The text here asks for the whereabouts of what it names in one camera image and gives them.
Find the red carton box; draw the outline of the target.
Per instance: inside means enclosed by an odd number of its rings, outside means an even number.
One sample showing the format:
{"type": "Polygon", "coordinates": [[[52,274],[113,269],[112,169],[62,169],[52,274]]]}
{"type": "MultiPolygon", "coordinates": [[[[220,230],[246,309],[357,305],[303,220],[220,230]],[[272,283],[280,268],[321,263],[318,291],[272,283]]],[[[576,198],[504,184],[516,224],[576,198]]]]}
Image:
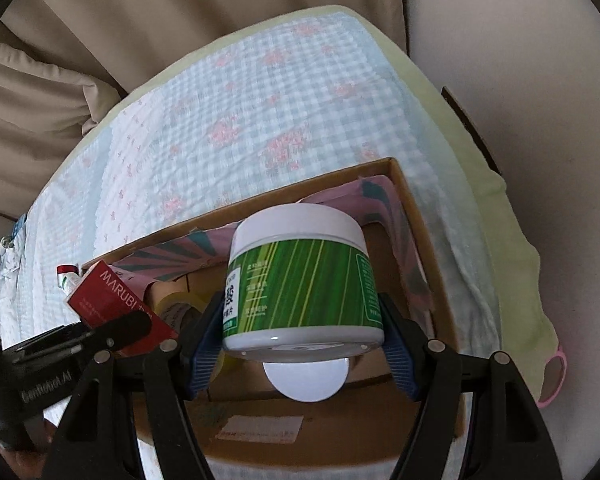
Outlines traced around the red carton box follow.
{"type": "Polygon", "coordinates": [[[88,270],[67,297],[68,306],[91,328],[142,311],[151,320],[149,333],[120,350],[122,356],[140,356],[154,350],[178,333],[151,311],[143,299],[130,289],[112,266],[99,261],[88,270]]]}

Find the yellow tape roll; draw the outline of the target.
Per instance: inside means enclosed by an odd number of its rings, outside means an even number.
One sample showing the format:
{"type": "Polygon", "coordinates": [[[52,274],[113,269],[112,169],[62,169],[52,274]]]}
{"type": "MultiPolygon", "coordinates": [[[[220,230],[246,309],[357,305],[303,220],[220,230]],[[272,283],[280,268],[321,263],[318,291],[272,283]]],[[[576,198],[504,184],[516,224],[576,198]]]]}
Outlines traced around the yellow tape roll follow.
{"type": "Polygon", "coordinates": [[[155,306],[156,315],[178,334],[189,324],[197,323],[208,302],[193,292],[172,292],[155,306]]]}

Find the white pill bottle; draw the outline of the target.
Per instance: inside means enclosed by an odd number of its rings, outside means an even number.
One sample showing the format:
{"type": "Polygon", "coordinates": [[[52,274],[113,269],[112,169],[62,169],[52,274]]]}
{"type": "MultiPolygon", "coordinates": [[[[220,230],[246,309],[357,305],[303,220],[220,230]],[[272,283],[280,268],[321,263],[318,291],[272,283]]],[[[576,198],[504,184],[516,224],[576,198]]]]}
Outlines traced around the white pill bottle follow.
{"type": "Polygon", "coordinates": [[[82,276],[80,269],[75,264],[61,264],[56,266],[57,285],[66,297],[70,296],[79,286],[82,276]]]}

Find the white round disc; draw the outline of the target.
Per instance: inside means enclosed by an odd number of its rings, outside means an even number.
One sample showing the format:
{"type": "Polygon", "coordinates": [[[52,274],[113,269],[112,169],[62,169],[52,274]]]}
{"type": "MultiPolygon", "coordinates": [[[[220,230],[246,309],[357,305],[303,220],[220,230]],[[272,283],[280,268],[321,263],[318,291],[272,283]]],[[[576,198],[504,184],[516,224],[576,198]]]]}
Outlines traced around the white round disc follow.
{"type": "Polygon", "coordinates": [[[265,376],[287,398],[303,403],[325,401],[346,383],[347,358],[307,363],[264,363],[265,376]]]}

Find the green white-lidded jar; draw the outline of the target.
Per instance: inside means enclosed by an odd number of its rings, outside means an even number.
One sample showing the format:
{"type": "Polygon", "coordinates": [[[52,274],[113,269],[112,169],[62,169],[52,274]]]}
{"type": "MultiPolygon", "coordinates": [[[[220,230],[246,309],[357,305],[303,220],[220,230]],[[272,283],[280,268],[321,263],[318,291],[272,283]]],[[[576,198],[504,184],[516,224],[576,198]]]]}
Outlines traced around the green white-lidded jar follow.
{"type": "Polygon", "coordinates": [[[385,339],[362,228],[336,208],[287,204],[239,223],[223,306],[226,353],[318,362],[370,352],[385,339]]]}

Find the pink-rimmed object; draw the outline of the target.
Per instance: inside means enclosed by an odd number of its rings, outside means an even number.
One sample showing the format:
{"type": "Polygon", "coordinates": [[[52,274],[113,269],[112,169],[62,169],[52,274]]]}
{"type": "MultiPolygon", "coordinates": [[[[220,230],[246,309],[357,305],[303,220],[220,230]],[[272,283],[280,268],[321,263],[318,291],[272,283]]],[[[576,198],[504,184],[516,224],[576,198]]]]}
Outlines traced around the pink-rimmed object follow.
{"type": "Polygon", "coordinates": [[[536,401],[539,408],[546,408],[558,397],[565,383],[567,370],[568,359],[560,344],[554,356],[545,363],[542,390],[539,400],[536,401]]]}

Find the pink cardboard box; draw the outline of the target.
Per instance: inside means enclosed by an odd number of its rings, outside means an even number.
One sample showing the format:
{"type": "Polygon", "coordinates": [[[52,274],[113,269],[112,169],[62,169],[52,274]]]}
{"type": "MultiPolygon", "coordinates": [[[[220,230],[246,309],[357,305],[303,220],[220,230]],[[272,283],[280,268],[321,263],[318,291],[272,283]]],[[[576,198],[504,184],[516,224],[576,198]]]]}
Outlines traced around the pink cardboard box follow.
{"type": "MultiPolygon", "coordinates": [[[[221,285],[236,221],[286,203],[325,204],[362,226],[378,289],[429,337],[457,343],[451,309],[429,232],[399,164],[366,162],[212,210],[139,240],[100,250],[99,260],[138,277],[151,304],[184,288],[209,297],[221,285]]],[[[187,405],[216,474],[280,470],[347,477],[393,463],[406,445],[417,404],[390,377],[384,354],[359,356],[343,389],[318,403],[276,393],[257,363],[226,359],[208,391],[187,405]]]]}

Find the beige sofa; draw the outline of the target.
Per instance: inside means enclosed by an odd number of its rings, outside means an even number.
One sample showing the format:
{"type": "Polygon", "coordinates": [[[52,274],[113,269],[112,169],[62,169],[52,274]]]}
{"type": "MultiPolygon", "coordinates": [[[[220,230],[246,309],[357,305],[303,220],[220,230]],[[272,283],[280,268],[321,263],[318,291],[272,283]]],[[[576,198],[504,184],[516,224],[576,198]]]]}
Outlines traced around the beige sofa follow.
{"type": "Polygon", "coordinates": [[[0,16],[0,214],[28,210],[114,104],[184,55],[336,4],[405,44],[406,0],[12,0],[0,16]]]}

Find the blue white patterned tablecloth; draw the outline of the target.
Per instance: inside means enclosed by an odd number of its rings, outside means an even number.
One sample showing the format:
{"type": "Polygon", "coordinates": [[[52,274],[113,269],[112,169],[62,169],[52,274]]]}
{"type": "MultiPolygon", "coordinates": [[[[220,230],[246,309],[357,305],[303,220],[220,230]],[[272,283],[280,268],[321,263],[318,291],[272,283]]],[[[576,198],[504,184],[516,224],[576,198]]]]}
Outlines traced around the blue white patterned tablecloth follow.
{"type": "Polygon", "coordinates": [[[2,339],[74,321],[59,263],[386,157],[424,217],[460,348],[508,352],[538,396],[559,344],[504,180],[415,64],[342,6],[234,32],[106,105],[0,249],[2,339]]]}

